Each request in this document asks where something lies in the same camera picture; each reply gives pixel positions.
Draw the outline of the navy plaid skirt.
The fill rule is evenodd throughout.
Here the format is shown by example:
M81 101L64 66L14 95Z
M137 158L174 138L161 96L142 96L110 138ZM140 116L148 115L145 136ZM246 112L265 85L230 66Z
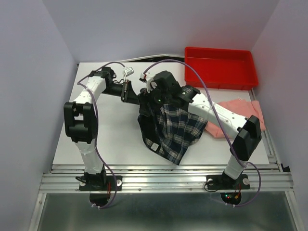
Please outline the navy plaid skirt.
M204 118L164 104L150 115L138 116L142 140L155 154L179 165L188 148L197 143L207 125Z

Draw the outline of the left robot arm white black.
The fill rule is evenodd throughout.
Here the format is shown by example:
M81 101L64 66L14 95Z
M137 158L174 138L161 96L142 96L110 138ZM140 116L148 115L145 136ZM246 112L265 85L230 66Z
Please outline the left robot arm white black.
M85 179L101 190L107 185L104 162L97 151L99 128L97 100L101 94L120 97L124 103L139 104L132 83L127 79L134 73L131 67L123 67L123 78L116 81L115 71L104 66L91 71L77 84L82 92L71 102L64 104L64 129L79 149L84 167Z

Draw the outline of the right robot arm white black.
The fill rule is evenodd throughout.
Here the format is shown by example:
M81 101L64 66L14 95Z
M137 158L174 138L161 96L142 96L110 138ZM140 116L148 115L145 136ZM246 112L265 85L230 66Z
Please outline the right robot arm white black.
M259 119L236 114L190 85L181 86L169 71L154 76L142 73L140 81L146 83L137 96L138 123L145 145L179 165L206 126L219 126L226 139L233 140L221 182L227 188L236 185L261 140Z

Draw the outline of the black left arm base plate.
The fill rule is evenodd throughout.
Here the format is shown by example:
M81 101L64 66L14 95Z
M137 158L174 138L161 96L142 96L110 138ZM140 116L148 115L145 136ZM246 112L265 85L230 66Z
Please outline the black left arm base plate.
M90 192L89 200L96 206L106 206L111 201L111 191L121 191L123 177L116 175L116 181L113 176L106 176L104 180L86 180L86 176L77 176L75 179L79 182L79 190Z

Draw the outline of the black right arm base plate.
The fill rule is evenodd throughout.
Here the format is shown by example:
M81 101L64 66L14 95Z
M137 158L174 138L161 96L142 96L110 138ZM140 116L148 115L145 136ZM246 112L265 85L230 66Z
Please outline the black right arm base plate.
M207 175L204 190L209 193L221 191L222 201L228 205L238 206L242 199L242 190L250 189L250 182L246 174L241 174L234 180L224 173L221 175Z

